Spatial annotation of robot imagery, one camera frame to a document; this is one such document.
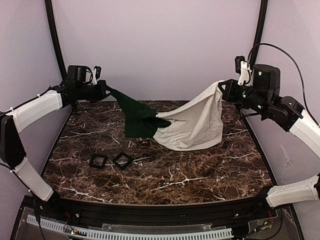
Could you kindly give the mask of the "white and green garment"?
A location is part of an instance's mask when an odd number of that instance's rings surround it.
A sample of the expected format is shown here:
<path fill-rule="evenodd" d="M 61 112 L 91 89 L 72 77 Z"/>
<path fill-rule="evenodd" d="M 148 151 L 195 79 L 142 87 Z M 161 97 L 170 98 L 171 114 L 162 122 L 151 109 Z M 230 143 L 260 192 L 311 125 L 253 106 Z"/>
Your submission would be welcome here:
<path fill-rule="evenodd" d="M 153 138 L 174 151 L 195 151 L 222 141 L 222 92 L 214 82 L 184 105 L 160 112 L 124 93 L 108 88 L 125 116 L 127 138 Z"/>

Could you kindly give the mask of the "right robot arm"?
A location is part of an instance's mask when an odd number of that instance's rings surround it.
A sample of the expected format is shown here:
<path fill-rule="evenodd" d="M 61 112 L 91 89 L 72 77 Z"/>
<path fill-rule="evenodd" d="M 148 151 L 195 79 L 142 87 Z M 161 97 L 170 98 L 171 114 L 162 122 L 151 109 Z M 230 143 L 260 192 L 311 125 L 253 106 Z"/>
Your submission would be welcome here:
<path fill-rule="evenodd" d="M 315 123 L 295 98 L 280 96 L 279 68 L 256 64 L 252 68 L 242 61 L 238 80 L 229 79 L 218 83 L 222 99 L 250 109 L 261 120 L 270 119 L 284 131 L 301 140 L 315 155 L 320 154 L 320 127 Z M 320 176 L 317 174 L 306 180 L 271 187 L 264 195 L 268 206 L 320 199 Z"/>

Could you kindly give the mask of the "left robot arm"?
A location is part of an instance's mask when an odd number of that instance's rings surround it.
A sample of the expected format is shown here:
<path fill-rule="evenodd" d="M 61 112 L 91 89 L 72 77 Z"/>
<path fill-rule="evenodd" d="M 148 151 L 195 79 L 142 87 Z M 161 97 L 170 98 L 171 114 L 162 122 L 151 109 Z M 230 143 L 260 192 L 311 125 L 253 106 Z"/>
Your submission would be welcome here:
<path fill-rule="evenodd" d="M 101 67 L 70 65 L 63 83 L 0 114 L 0 158 L 17 178 L 44 202 L 55 198 L 27 158 L 20 134 L 42 117 L 78 101 L 96 103 L 110 96 L 111 89 L 100 79 Z"/>

